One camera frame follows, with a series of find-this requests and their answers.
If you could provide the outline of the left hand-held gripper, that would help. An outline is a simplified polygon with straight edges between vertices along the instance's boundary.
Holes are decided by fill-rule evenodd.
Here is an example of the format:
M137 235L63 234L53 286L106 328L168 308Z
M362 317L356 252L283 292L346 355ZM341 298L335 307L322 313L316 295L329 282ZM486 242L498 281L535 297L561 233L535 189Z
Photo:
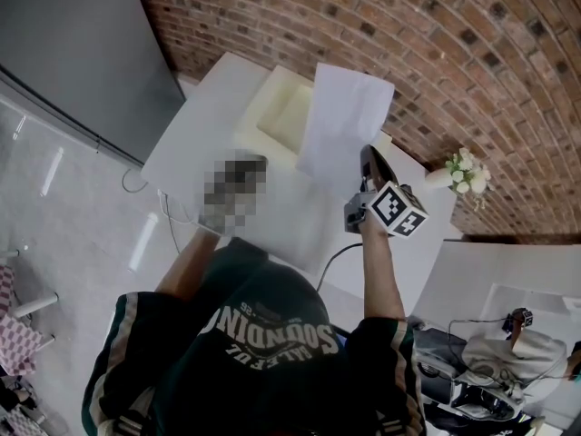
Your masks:
M240 232L255 214L255 192L246 183L206 183L198 224L222 236Z

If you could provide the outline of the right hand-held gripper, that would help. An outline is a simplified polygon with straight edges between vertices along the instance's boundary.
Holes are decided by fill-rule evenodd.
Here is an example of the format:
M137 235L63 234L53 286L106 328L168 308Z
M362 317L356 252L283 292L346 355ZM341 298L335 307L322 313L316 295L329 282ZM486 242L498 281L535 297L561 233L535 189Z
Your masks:
M428 220L410 187L399 185L386 159L372 145L360 154L361 186L344 206L345 231L359 233L359 224L372 214L389 236L408 239Z

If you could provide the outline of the white A4 paper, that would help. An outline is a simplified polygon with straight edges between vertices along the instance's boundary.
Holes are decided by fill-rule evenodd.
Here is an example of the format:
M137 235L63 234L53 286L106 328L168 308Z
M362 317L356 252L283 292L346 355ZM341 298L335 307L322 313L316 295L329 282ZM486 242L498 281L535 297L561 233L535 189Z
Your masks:
M319 63L297 169L349 200L360 186L360 152L379 136L394 91L378 77Z

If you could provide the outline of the person's right forearm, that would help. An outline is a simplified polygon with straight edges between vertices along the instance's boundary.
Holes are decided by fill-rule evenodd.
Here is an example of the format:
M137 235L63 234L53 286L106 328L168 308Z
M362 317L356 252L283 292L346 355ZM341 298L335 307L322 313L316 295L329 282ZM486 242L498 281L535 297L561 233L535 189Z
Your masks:
M406 314L397 286L389 236L381 224L367 216L359 225L364 271L364 317L404 321Z

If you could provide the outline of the person's left forearm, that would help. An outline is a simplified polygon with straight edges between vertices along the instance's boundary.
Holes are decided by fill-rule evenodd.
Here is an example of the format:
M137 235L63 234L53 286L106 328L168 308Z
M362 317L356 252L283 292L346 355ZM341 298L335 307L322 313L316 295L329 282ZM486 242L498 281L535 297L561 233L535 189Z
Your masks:
M190 301L202 285L203 275L220 239L218 234L198 228L163 276L155 292Z

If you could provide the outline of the white vase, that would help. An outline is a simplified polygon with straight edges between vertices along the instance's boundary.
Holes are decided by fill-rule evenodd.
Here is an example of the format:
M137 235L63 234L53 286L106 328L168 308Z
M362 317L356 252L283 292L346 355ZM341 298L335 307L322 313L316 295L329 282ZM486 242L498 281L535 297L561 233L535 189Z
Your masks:
M429 190L448 188L453 185L452 173L448 168L440 168L425 176L424 186Z

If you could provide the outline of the white flower bouquet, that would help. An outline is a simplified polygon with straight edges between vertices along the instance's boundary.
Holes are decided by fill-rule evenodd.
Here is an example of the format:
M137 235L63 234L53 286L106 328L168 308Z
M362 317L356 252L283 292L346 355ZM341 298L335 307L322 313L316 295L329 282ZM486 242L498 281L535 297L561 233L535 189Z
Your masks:
M446 160L445 167L451 177L453 191L459 195L471 194L474 210L484 209L486 192L494 190L488 167L466 147L460 148Z

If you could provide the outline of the white desk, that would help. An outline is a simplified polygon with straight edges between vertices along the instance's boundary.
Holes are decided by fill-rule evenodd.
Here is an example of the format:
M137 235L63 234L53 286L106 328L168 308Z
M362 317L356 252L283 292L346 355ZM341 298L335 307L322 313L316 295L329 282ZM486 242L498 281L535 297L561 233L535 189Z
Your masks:
M361 297L359 237L344 228L348 200L336 198L298 169L232 142L273 69L223 55L155 145L143 178L181 204L190 223L198 223L206 183L246 183L255 192L255 214L230 237L243 239L311 281L325 275L337 289ZM390 243L401 298L412 312L444 242L456 197L448 189L426 189L425 168L393 143L381 154L399 185L408 185L428 214L411 237L394 236Z

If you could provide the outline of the light grey low cabinet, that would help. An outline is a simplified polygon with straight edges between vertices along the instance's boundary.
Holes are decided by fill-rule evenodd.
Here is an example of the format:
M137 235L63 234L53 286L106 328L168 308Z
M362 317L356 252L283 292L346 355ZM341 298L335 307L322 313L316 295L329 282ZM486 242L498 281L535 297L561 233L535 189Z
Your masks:
M441 327L483 320L495 283L581 297L581 245L444 242L412 314Z

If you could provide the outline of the dark green printed shirt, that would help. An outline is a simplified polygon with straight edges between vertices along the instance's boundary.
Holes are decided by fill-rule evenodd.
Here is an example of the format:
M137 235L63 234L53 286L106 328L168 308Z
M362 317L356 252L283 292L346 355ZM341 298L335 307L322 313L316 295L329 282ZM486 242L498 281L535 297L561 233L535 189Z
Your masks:
M82 423L146 436L426 436L413 331L371 317L346 340L312 285L235 241L189 301L129 292L97 356Z

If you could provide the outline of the white table leg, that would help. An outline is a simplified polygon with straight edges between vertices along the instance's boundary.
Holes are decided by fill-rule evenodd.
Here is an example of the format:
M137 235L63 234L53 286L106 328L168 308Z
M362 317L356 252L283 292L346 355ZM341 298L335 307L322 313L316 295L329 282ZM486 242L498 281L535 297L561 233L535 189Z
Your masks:
M22 305L14 307L11 311L15 318L22 318L26 315L32 314L33 312L39 311L49 305L57 303L59 296L54 292L43 298L36 299L34 301L26 302Z

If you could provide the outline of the black equipment case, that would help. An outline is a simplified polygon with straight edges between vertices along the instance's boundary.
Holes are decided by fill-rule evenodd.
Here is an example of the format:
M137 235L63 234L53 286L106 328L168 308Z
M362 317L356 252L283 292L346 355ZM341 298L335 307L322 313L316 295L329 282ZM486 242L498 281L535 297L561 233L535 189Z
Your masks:
M414 331L424 396L472 421L515 419L526 400L524 387L497 359L466 364L463 339L438 329Z

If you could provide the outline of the grey metal cabinet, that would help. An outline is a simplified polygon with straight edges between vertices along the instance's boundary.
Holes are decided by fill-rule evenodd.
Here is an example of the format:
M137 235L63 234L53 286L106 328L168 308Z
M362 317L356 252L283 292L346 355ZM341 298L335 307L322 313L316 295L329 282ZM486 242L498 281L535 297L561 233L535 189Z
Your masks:
M141 0L0 0L0 84L139 167L184 102Z

